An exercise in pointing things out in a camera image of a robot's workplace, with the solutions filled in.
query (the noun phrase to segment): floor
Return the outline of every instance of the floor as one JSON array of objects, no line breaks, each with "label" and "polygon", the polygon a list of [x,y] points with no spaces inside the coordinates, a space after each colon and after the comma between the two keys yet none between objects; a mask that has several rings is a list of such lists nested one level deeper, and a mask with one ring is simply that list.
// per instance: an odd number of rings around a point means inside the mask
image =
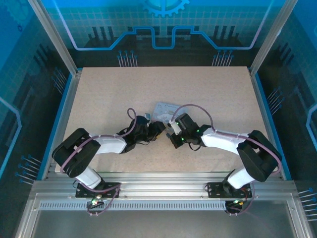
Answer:
[{"label": "floor", "polygon": [[[65,138],[80,127],[92,134],[117,133],[131,122],[127,108],[152,114],[157,102],[201,105],[220,130],[265,133],[246,67],[100,67],[83,69]],[[189,114],[199,125],[210,124],[198,109],[189,108]],[[242,162],[218,148],[175,149],[162,135],[126,154],[96,155],[90,166],[98,172],[216,172],[233,170]]]}]

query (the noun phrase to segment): blue trim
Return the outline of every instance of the blue trim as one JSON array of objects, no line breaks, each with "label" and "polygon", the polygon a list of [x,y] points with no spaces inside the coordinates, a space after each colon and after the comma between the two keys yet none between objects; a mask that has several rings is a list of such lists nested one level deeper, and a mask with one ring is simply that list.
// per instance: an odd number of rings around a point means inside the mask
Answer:
[{"label": "blue trim", "polygon": [[171,38],[172,38],[172,42],[171,42],[171,46],[156,46],[156,36],[155,36],[155,30],[152,26],[133,26],[132,27],[132,31],[126,31],[126,32],[123,32],[114,42],[113,44],[110,46],[110,47],[96,47],[96,48],[80,48],[77,46],[68,26],[67,26],[67,23],[62,15],[62,13],[60,12],[58,6],[57,6],[57,3],[55,1],[54,4],[55,4],[55,7],[56,7],[56,10],[58,12],[58,15],[65,27],[65,30],[70,38],[70,41],[72,42],[73,44],[73,47],[78,50],[78,51],[111,51],[113,50],[113,48],[127,35],[137,35],[137,30],[140,30],[140,29],[146,29],[146,30],[150,30],[151,31],[151,37],[152,37],[152,47],[156,50],[171,50],[175,47],[175,40],[176,40],[176,30],[178,29],[190,29],[190,34],[198,34],[198,35],[201,35],[203,36],[208,42],[209,44],[211,44],[216,50],[250,50],[253,48],[260,32],[261,32],[261,29],[266,21],[266,18],[272,8],[272,5],[274,3],[275,0],[271,0],[270,2],[270,5],[268,6],[266,12],[265,12],[265,15],[257,29],[257,32],[255,33],[255,36],[250,44],[250,46],[248,47],[221,47],[221,46],[217,46],[215,44],[215,42],[210,39],[210,37],[204,32],[204,31],[196,31],[195,30],[195,26],[192,26],[192,25],[184,25],[184,26],[174,26],[173,27],[173,30],[172,30],[172,35],[171,35]]},{"label": "blue trim", "polygon": [[306,121],[306,128],[307,128],[307,130],[308,130],[309,136],[310,136],[311,139],[312,139],[312,142],[313,142],[313,144],[314,144],[314,146],[315,146],[315,149],[317,150],[317,141],[316,141],[315,135],[314,135],[313,130],[312,130],[311,125],[310,125],[310,124],[311,124],[311,119],[312,119],[312,114],[313,114],[313,112],[316,111],[316,110],[317,110],[317,104],[313,105],[313,106],[309,109],[308,115],[307,115],[307,121]]},{"label": "blue trim", "polygon": [[285,177],[286,177],[287,180],[292,180],[291,173],[290,173],[290,171],[288,169],[286,158],[285,158],[285,155],[284,155],[284,152],[283,152],[283,148],[282,148],[281,142],[279,140],[279,137],[278,137],[278,134],[277,134],[277,131],[276,131],[276,127],[275,127],[275,124],[274,124],[274,121],[273,121],[273,117],[272,117],[272,114],[271,114],[271,112],[269,110],[268,103],[267,103],[267,100],[266,100],[266,97],[265,97],[265,94],[264,94],[264,90],[263,90],[262,84],[260,82],[260,78],[259,78],[257,73],[255,75],[255,78],[256,78],[256,81],[257,81],[257,84],[258,84],[258,87],[259,87],[259,91],[260,91],[260,94],[261,94],[261,97],[262,97],[262,101],[263,101],[264,108],[265,108],[265,111],[266,111],[266,114],[267,114],[268,122],[270,124],[271,129],[272,129],[272,133],[273,133],[273,136],[274,136],[274,140],[275,140],[275,143],[276,143],[277,150],[279,151],[279,153],[282,156],[282,165],[283,165]]},{"label": "blue trim", "polygon": [[71,74],[69,74],[69,77],[68,77],[68,80],[67,80],[67,84],[65,86],[65,90],[64,90],[63,96],[61,98],[61,102],[59,104],[59,107],[58,107],[58,111],[57,111],[57,115],[56,115],[56,118],[55,118],[55,121],[54,121],[52,132],[51,132],[51,135],[50,135],[50,138],[49,138],[49,141],[48,141],[48,145],[46,147],[46,150],[45,150],[45,153],[44,153],[44,156],[43,156],[43,159],[42,159],[42,163],[41,163],[41,166],[40,166],[40,169],[39,169],[39,173],[38,173],[38,176],[37,176],[36,180],[41,180],[42,179],[46,163],[49,160],[50,150],[51,150],[51,147],[52,147],[52,144],[53,144],[53,140],[54,140],[54,137],[55,137],[55,134],[56,134],[57,126],[58,126],[58,123],[59,123],[59,120],[60,120],[60,117],[61,117],[61,112],[63,111],[64,105],[65,105],[66,96],[67,96],[67,93],[68,93],[69,86],[70,86],[70,83],[72,81],[72,78],[73,78],[73,76]]},{"label": "blue trim", "polygon": [[17,120],[17,122],[18,122],[18,128],[17,128],[17,130],[16,130],[16,132],[15,132],[15,134],[14,134],[14,137],[13,137],[13,139],[12,139],[12,141],[11,141],[11,144],[10,144],[10,146],[9,146],[8,152],[6,153],[5,158],[4,158],[4,160],[3,160],[3,163],[2,163],[2,165],[1,165],[1,167],[0,167],[0,179],[1,179],[1,177],[2,177],[2,175],[3,175],[3,172],[4,172],[4,169],[5,169],[5,167],[6,167],[7,163],[8,163],[8,160],[9,160],[9,158],[10,158],[10,155],[11,155],[11,153],[12,153],[12,150],[13,150],[13,148],[14,148],[14,146],[15,146],[16,140],[18,139],[18,136],[19,136],[20,131],[21,131],[21,129],[22,129],[22,122],[21,122],[21,117],[20,117],[20,113],[19,113],[18,109],[16,109],[14,106],[12,106],[11,104],[9,104],[9,103],[8,103],[5,99],[3,99],[2,97],[0,97],[0,103],[3,103],[10,111],[12,111],[12,112],[15,114],[16,120]]}]

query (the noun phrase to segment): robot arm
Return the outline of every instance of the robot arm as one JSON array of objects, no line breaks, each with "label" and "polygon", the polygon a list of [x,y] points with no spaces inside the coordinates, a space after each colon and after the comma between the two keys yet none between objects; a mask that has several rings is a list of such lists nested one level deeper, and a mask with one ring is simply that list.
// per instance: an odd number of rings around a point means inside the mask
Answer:
[{"label": "robot arm", "polygon": [[240,156],[244,166],[232,171],[223,181],[223,188],[229,194],[252,181],[266,181],[278,165],[274,157],[250,140],[268,148],[281,160],[279,152],[257,130],[249,134],[235,134],[215,130],[210,125],[199,127],[187,114],[182,114],[171,122],[171,127],[174,134],[168,136],[175,148],[184,143],[192,143],[203,147],[217,147]]},{"label": "robot arm", "polygon": [[[131,121],[128,128],[116,135],[124,135],[125,131],[129,131],[133,125],[134,120]],[[137,116],[131,133],[124,137],[99,137],[89,141],[66,164],[64,171],[70,178],[76,178],[89,189],[103,190],[105,188],[104,180],[88,166],[96,154],[127,153],[134,149],[137,143],[155,141],[164,130],[165,126],[162,122],[150,123],[145,117]],[[75,130],[53,151],[52,157],[62,166],[75,149],[92,136],[83,128]]]}]

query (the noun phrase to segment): black mounting bracket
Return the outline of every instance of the black mounting bracket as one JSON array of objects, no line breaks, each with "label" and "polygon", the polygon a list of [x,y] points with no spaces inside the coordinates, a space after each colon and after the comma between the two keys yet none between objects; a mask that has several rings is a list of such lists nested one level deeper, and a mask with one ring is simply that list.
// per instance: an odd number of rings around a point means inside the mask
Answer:
[{"label": "black mounting bracket", "polygon": [[[98,190],[111,188],[111,187],[119,185],[119,184],[120,184],[119,182],[105,182],[104,185],[103,185],[103,188],[99,188]],[[75,197],[76,198],[94,198],[98,194],[100,194],[100,193],[91,192],[91,191],[87,190],[86,188],[84,188],[83,185],[81,185],[79,183],[77,185]],[[114,194],[115,194],[115,189],[110,190],[109,192],[103,193],[101,195],[102,195],[102,198],[113,198]]]},{"label": "black mounting bracket", "polygon": [[[247,191],[248,198],[251,198],[252,191],[250,184],[244,185],[241,189],[243,188]],[[208,198],[245,198],[246,194],[241,189],[235,190],[230,195],[224,191],[222,182],[209,182],[205,185]]]}]

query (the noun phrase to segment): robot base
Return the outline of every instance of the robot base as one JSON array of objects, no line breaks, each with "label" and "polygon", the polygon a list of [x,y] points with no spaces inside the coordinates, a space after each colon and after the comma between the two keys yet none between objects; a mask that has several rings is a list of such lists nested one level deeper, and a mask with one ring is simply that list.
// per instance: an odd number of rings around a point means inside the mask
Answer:
[{"label": "robot base", "polygon": [[[105,182],[103,184],[103,187],[98,187],[98,190],[103,190],[103,189],[107,189],[107,188],[110,188],[110,187],[113,187],[113,186],[116,186],[116,185],[119,185],[120,183],[119,182]],[[76,198],[94,198],[96,197],[96,195],[98,195],[100,193],[96,193],[96,192],[91,192],[87,189],[85,189],[83,187],[83,185],[81,185],[80,183],[77,185],[77,190],[76,190],[76,195],[75,197]],[[113,198],[115,194],[115,189],[113,190],[110,190],[109,192],[106,192],[106,193],[103,193],[101,194],[102,195],[102,198]]]}]

